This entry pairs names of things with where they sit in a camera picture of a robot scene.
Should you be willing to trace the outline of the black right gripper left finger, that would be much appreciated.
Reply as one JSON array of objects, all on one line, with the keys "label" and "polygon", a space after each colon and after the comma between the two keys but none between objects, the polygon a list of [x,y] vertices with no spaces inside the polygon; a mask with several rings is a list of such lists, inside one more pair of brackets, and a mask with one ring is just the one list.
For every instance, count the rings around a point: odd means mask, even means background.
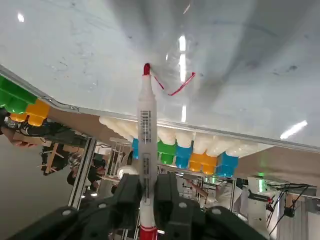
[{"label": "black right gripper left finger", "polygon": [[12,240],[105,240],[109,233],[136,226],[142,198],[138,175],[124,174],[113,196],[77,210],[65,206],[20,230]]}]

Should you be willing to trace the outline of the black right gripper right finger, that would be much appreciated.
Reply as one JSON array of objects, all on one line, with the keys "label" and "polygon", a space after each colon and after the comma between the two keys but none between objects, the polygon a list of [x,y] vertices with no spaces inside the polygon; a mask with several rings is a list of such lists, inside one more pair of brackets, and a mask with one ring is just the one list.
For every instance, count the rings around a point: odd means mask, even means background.
[{"label": "black right gripper right finger", "polygon": [[223,206],[206,211],[181,197],[174,173],[160,174],[154,188],[154,218],[165,240],[264,240],[265,237]]}]

